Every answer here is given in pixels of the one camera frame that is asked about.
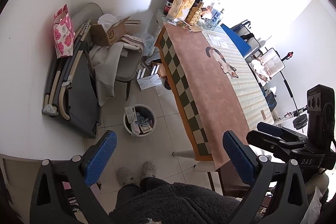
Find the dark gray fleece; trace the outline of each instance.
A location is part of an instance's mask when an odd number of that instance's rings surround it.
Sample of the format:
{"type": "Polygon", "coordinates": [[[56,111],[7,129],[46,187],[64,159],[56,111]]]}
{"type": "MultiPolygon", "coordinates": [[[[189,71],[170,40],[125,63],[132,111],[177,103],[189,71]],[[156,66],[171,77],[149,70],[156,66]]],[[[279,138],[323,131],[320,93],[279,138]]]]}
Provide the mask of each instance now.
{"type": "MultiPolygon", "coordinates": [[[[162,224],[224,223],[239,201],[209,189],[174,183],[147,191],[110,212],[115,224],[145,224],[148,219],[162,224]]],[[[256,215],[252,223],[261,220],[256,215]]]]}

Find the black pants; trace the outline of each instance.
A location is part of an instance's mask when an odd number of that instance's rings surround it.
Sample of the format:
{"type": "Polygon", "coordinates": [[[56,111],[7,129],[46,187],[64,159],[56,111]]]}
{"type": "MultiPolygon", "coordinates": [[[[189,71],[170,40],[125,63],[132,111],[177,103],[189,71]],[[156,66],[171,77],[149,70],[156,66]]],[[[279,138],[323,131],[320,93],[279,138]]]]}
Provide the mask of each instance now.
{"type": "Polygon", "coordinates": [[[135,184],[128,184],[122,187],[118,191],[117,203],[115,207],[117,208],[122,203],[134,198],[137,195],[145,193],[146,191],[155,189],[156,187],[169,184],[168,182],[158,179],[158,178],[144,178],[140,182],[140,187],[135,184]]]}

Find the cat illustration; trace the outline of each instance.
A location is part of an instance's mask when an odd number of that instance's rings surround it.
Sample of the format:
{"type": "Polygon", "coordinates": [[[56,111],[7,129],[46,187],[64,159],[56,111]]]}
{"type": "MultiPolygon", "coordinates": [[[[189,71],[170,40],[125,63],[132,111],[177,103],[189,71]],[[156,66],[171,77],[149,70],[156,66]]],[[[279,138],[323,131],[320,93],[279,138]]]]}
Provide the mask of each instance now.
{"type": "Polygon", "coordinates": [[[205,52],[206,52],[207,56],[210,57],[210,58],[211,58],[211,56],[210,56],[210,53],[211,53],[213,58],[220,64],[220,67],[222,68],[224,73],[229,74],[231,79],[233,77],[239,78],[238,75],[236,74],[237,69],[230,66],[230,64],[225,61],[224,56],[218,50],[216,50],[213,47],[207,47],[205,49],[205,52]]]}

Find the bottle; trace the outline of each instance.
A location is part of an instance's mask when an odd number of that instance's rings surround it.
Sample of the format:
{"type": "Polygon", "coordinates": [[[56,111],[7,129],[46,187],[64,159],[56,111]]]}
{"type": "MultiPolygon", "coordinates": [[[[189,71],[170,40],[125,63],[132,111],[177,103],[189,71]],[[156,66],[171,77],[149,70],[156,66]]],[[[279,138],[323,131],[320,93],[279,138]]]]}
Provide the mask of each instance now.
{"type": "Polygon", "coordinates": [[[208,9],[209,11],[211,11],[212,8],[213,8],[213,6],[214,6],[218,1],[219,1],[219,0],[213,0],[213,1],[211,2],[211,4],[207,7],[207,9],[208,9]]]}
{"type": "Polygon", "coordinates": [[[217,0],[217,2],[214,3],[211,9],[212,16],[214,16],[217,12],[219,12],[220,8],[221,8],[221,3],[219,2],[219,0],[217,0]]]}
{"type": "Polygon", "coordinates": [[[193,6],[191,8],[197,7],[200,1],[203,1],[203,0],[195,0],[193,6]]]}
{"type": "Polygon", "coordinates": [[[187,18],[185,19],[185,21],[189,24],[189,25],[195,25],[199,19],[201,18],[201,13],[202,13],[202,8],[203,6],[203,2],[199,2],[197,7],[193,7],[191,8],[187,18]]]}
{"type": "Polygon", "coordinates": [[[211,21],[209,24],[213,27],[216,27],[219,22],[221,22],[222,18],[224,15],[224,8],[220,12],[216,12],[216,14],[212,17],[211,21]]]}
{"type": "Polygon", "coordinates": [[[168,12],[169,12],[171,6],[173,5],[173,2],[174,2],[174,0],[167,0],[166,1],[166,5],[163,8],[163,14],[165,16],[168,15],[168,12]]]}

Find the gray slipper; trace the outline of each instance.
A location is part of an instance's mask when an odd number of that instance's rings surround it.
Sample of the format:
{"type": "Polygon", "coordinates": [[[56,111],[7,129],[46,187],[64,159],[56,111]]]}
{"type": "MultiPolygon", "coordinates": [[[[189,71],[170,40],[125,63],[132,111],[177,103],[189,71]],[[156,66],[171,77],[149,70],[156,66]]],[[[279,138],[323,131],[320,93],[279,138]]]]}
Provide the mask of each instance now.
{"type": "Polygon", "coordinates": [[[155,178],[156,175],[156,166],[153,162],[147,161],[142,167],[141,180],[144,178],[155,178]]]}
{"type": "Polygon", "coordinates": [[[135,184],[134,177],[132,176],[131,171],[127,168],[120,168],[117,171],[117,178],[121,187],[128,184],[135,184]]]}

